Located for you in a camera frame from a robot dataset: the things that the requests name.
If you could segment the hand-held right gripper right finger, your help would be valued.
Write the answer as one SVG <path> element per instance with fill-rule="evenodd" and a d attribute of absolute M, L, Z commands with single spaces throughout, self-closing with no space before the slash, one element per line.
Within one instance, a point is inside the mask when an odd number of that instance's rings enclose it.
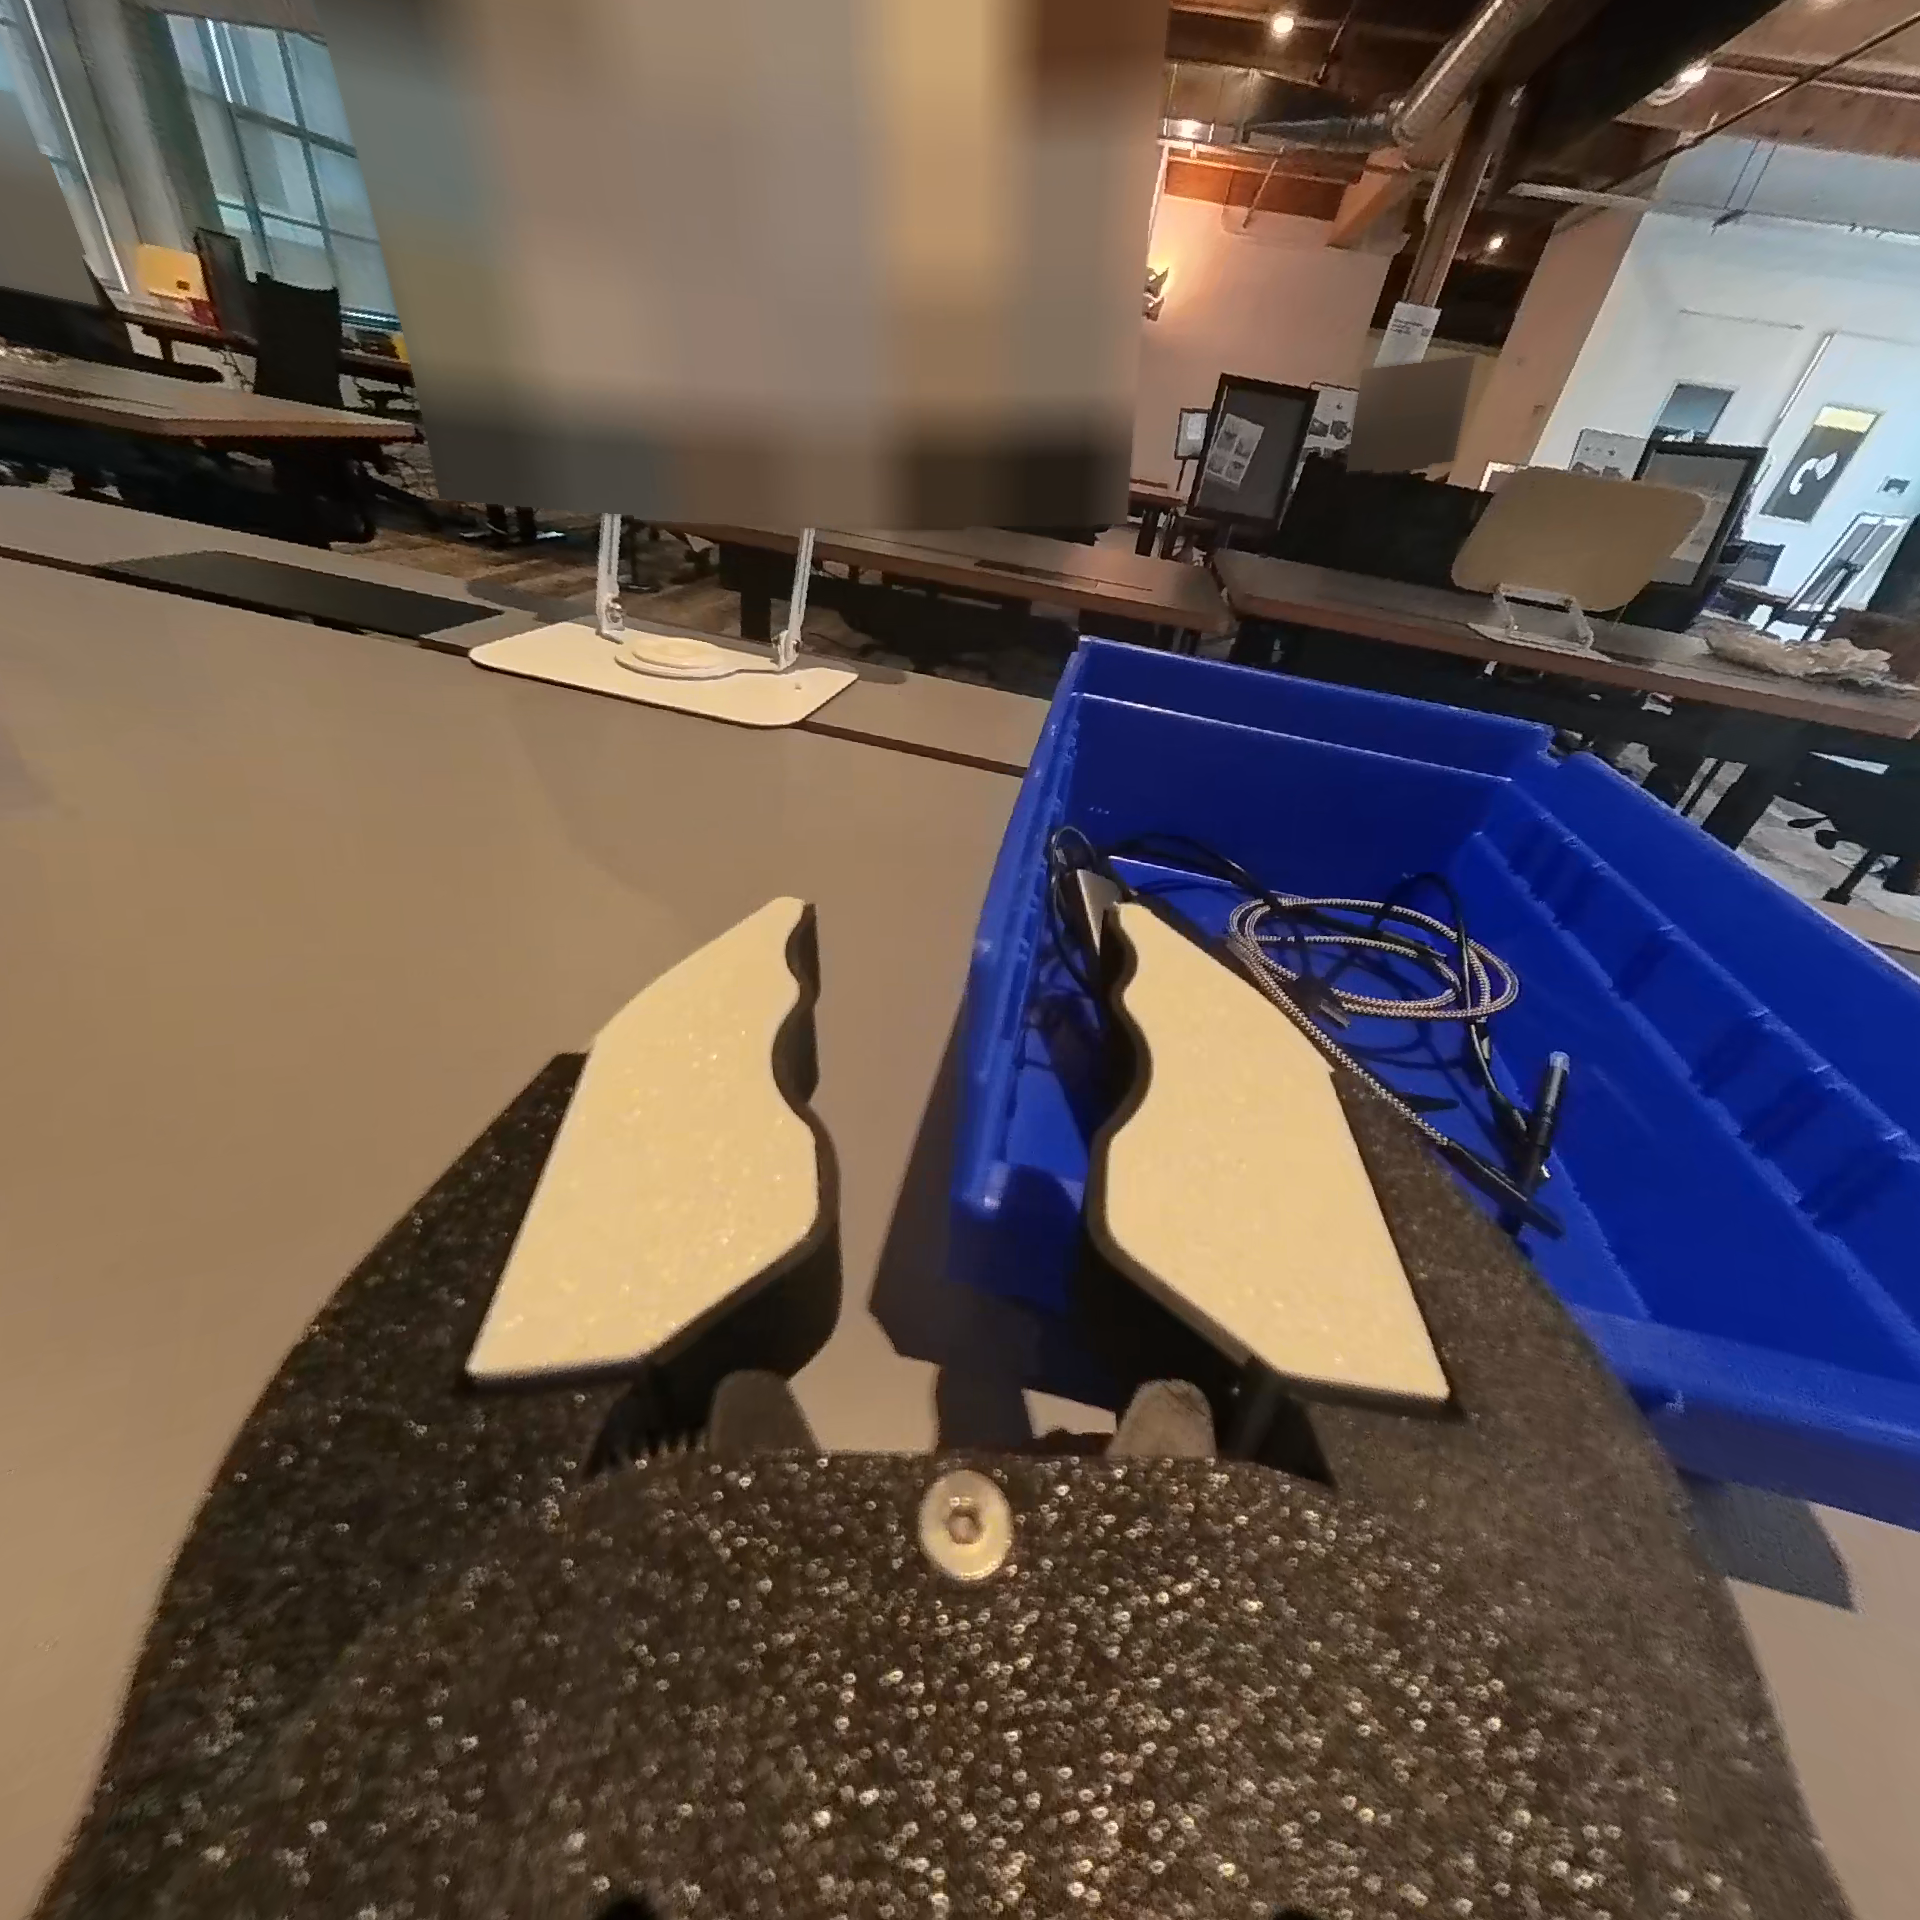
<path fill-rule="evenodd" d="M 1100 961 L 1124 1060 L 1088 1167 L 1104 1265 L 1296 1394 L 1447 1408 L 1447 1367 L 1327 1058 L 1146 903 L 1106 909 Z"/>

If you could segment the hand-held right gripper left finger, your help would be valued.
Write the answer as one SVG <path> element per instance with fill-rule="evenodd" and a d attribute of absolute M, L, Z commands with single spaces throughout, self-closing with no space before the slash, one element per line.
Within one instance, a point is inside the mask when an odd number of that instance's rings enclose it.
<path fill-rule="evenodd" d="M 464 1363 L 476 1387 L 718 1364 L 798 1372 L 841 1298 L 838 1167 L 814 1109 L 816 908 L 778 897 L 592 1039 Z"/>

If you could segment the blue plastic bin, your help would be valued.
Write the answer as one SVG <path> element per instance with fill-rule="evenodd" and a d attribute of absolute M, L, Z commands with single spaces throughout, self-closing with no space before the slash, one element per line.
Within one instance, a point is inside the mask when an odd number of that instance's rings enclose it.
<path fill-rule="evenodd" d="M 1057 827 L 1218 936 L 1225 857 L 1274 897 L 1391 898 L 1520 978 L 1516 1101 L 1570 1084 L 1526 1258 L 1670 1460 L 1917 1517 L 1916 978 L 1545 728 L 1086 641 L 975 925 L 950 1275 L 1064 1313 L 1100 1031 L 1063 965 Z"/>

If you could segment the white document stand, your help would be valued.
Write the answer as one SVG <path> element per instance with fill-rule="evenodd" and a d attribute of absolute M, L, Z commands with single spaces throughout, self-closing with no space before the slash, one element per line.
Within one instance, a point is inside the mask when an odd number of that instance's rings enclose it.
<path fill-rule="evenodd" d="M 686 713 L 737 729 L 793 729 L 845 693 L 854 673 L 802 665 L 802 632 L 817 529 L 794 539 L 786 625 L 762 649 L 646 623 L 626 623 L 617 564 L 618 515 L 599 520 L 592 625 L 553 623 L 468 652 L 492 674 Z"/>

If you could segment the tan board on stand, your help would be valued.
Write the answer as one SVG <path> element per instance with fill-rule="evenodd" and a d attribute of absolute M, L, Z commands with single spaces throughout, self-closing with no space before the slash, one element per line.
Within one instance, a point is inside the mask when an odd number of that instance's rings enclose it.
<path fill-rule="evenodd" d="M 1704 500 L 1686 487 L 1521 468 L 1501 483 L 1452 562 L 1485 599 L 1470 632 L 1593 657 L 1596 619 L 1618 612 L 1692 539 Z"/>

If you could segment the black framed display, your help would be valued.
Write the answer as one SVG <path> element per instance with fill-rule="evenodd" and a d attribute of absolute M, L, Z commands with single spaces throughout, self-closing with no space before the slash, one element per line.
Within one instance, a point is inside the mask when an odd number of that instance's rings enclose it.
<path fill-rule="evenodd" d="M 1189 515 L 1241 532 L 1280 527 L 1293 490 L 1316 389 L 1225 373 L 1191 481 Z"/>

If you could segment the black monitor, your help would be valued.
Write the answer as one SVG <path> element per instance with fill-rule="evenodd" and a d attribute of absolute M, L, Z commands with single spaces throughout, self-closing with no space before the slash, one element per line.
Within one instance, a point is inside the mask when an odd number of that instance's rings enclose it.
<path fill-rule="evenodd" d="M 1680 633 L 1744 559 L 1744 515 L 1766 451 L 1703 440 L 1649 440 L 1634 477 L 1695 497 L 1689 532 L 1618 610 L 1622 625 Z"/>

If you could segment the black office chair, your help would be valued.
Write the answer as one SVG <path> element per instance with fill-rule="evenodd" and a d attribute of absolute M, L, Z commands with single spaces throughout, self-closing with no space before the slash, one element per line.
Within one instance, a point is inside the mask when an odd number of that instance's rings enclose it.
<path fill-rule="evenodd" d="M 341 299 L 330 288 L 272 277 L 250 281 L 253 395 L 341 415 Z M 376 536 L 365 440 L 286 440 L 264 452 L 276 490 L 293 504 L 294 538 L 309 544 L 365 544 Z"/>

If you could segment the silver ventilation duct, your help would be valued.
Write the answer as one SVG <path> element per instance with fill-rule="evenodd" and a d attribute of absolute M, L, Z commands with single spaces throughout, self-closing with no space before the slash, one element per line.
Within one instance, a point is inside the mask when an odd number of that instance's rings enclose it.
<path fill-rule="evenodd" d="M 1485 3 L 1452 34 L 1401 97 L 1368 113 L 1286 103 L 1265 120 L 1241 125 L 1241 144 L 1257 152 L 1304 148 L 1321 154 L 1407 152 L 1447 124 L 1470 100 L 1506 50 L 1546 9 L 1542 3 Z"/>

